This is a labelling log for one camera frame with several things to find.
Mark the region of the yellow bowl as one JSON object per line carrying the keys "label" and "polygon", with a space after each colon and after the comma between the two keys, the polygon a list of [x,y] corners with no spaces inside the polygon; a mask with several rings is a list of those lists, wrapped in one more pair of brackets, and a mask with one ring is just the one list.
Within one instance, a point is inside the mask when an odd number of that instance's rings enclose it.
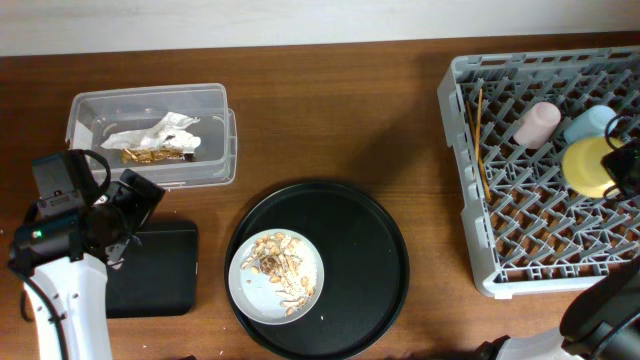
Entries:
{"label": "yellow bowl", "polygon": [[562,158],[562,173],[575,192],[603,198],[605,191],[615,185],[601,161],[613,149],[604,137],[588,137],[571,144]]}

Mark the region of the blue cup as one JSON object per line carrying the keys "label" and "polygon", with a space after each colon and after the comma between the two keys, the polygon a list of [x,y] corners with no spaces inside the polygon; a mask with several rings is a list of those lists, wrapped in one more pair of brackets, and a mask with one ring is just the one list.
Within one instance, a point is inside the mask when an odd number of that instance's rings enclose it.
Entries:
{"label": "blue cup", "polygon": [[564,139],[571,145],[585,138],[603,137],[607,124],[615,116],[616,112],[612,108],[606,105],[595,105],[572,121],[563,132]]}

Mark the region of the gold snack wrapper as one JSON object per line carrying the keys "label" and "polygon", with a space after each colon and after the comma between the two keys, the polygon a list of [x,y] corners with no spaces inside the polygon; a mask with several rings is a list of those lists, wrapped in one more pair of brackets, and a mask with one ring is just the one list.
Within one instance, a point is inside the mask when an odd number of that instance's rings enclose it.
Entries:
{"label": "gold snack wrapper", "polygon": [[188,161],[191,162],[195,158],[193,152],[185,152],[175,148],[159,148],[159,149],[123,149],[121,151],[121,160],[123,163],[129,161],[150,164],[162,161]]}

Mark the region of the white tissue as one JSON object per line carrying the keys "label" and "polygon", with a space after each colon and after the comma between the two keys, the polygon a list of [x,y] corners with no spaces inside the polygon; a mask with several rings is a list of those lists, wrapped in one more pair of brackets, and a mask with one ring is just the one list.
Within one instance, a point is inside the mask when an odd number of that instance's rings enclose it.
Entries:
{"label": "white tissue", "polygon": [[118,150],[174,149],[193,152],[201,145],[201,138],[188,132],[187,128],[199,121],[199,118],[168,112],[151,128],[110,135],[101,147]]}

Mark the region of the pink cup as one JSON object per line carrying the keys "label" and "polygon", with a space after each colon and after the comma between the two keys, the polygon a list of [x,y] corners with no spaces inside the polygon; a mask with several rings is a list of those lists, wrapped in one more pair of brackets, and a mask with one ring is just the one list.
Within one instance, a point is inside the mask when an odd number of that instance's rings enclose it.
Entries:
{"label": "pink cup", "polygon": [[550,102],[539,102],[521,118],[521,125],[513,139],[527,149],[541,148],[555,131],[561,120],[559,108]]}

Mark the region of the wooden chopstick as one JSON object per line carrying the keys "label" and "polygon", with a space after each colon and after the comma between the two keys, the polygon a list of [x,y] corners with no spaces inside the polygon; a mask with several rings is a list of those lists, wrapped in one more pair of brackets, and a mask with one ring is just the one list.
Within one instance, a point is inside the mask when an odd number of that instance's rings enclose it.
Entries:
{"label": "wooden chopstick", "polygon": [[[465,107],[467,110],[467,113],[469,115],[469,124],[473,127],[473,136],[475,133],[475,123],[476,123],[476,115],[471,115],[471,108],[470,108],[470,103],[468,100],[465,101]],[[483,160],[480,156],[480,166],[479,167],[479,171],[480,171],[480,177],[481,177],[481,181],[482,181],[482,186],[483,186],[483,191],[484,191],[484,195],[485,195],[485,199],[490,202],[492,200],[492,196],[491,196],[491,192],[489,189],[489,185],[488,185],[488,180],[487,180],[487,176],[486,176],[486,171],[485,171],[485,167],[484,167],[484,163]]]}
{"label": "wooden chopstick", "polygon": [[481,136],[481,117],[483,108],[483,88],[480,87],[477,101],[476,123],[474,133],[475,159],[480,166],[480,136]]}

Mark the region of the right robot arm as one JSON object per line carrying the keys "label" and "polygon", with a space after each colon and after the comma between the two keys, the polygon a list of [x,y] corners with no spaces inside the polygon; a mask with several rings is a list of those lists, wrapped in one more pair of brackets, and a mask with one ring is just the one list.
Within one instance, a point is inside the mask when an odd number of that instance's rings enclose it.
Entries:
{"label": "right robot arm", "polygon": [[[562,159],[564,178],[584,195],[610,202],[639,199],[639,141],[603,137],[574,142]],[[639,259],[580,294],[557,329],[529,338],[485,342],[473,359],[637,359]]]}

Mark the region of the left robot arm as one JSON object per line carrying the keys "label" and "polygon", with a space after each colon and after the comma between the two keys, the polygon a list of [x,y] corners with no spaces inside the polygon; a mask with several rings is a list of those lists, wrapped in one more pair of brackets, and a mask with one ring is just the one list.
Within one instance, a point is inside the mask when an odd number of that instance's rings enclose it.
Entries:
{"label": "left robot arm", "polygon": [[43,359],[109,359],[107,264],[164,189],[132,170],[96,183],[87,170],[37,170],[36,213],[10,245],[9,269],[32,304]]}

